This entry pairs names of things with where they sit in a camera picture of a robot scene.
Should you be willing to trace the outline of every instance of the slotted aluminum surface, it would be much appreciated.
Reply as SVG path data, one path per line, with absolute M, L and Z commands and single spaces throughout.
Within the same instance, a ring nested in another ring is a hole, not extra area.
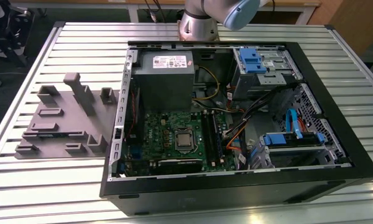
M 373 74 L 335 32 L 322 26 L 249 25 L 223 41 L 298 42 L 373 160 Z M 54 28 L 0 127 L 0 223 L 373 223 L 373 182 L 345 188 L 311 203 L 182 215 L 131 217 L 98 197 L 103 158 L 17 160 L 15 145 L 35 111 L 41 85 L 63 85 L 79 72 L 91 90 L 119 89 L 129 40 L 177 40 L 175 24 L 66 23 Z

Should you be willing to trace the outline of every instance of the orange wire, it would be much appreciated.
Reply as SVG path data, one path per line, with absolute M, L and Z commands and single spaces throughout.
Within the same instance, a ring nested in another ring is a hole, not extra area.
M 235 109 L 230 109 L 229 108 L 229 103 L 230 103 L 230 100 L 227 100 L 227 102 L 226 102 L 226 110 L 233 112 L 233 111 L 235 111 Z
M 235 135 L 233 136 L 233 138 L 230 139 L 229 143 L 226 144 L 226 149 L 231 149 L 233 147 L 230 147 L 231 142 L 234 141 L 235 137 L 239 135 L 239 133 L 242 132 L 243 128 L 246 127 L 246 125 L 242 126 L 242 128 L 238 130 L 238 132 L 235 133 Z
M 238 147 L 227 147 L 227 149 L 241 150 L 241 148 L 238 148 Z
M 307 132 L 306 126 L 305 126 L 303 121 L 302 121 L 301 118 L 298 118 L 298 122 L 299 122 L 302 131 L 303 131 L 303 132 Z

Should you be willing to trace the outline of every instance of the blue plastic latch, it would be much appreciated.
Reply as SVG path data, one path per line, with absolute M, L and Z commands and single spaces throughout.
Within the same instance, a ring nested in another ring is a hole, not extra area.
M 319 142 L 321 144 L 325 143 L 325 137 L 323 137 L 323 134 L 322 134 L 322 133 L 317 133 L 317 139 L 318 139 L 318 142 Z
M 269 134 L 269 139 L 273 145 L 285 144 L 286 140 L 282 134 Z
M 265 143 L 265 145 L 270 145 L 270 138 L 269 138 L 269 136 L 267 135 L 263 135 L 263 143 Z
M 246 73 L 266 73 L 266 68 L 261 64 L 261 56 L 258 55 L 255 49 L 241 48 L 241 61 L 243 64 L 243 71 Z

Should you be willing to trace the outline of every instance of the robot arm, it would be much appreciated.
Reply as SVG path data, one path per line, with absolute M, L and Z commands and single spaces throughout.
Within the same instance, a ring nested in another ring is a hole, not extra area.
M 258 7 L 269 0 L 186 0 L 179 23 L 179 37 L 185 41 L 210 41 L 217 38 L 217 22 L 227 29 L 245 27 Z

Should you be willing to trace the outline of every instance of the power supply label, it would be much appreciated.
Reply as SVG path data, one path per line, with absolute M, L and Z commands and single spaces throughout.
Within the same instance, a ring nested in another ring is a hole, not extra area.
M 186 68 L 186 56 L 155 56 L 153 57 L 154 69 Z

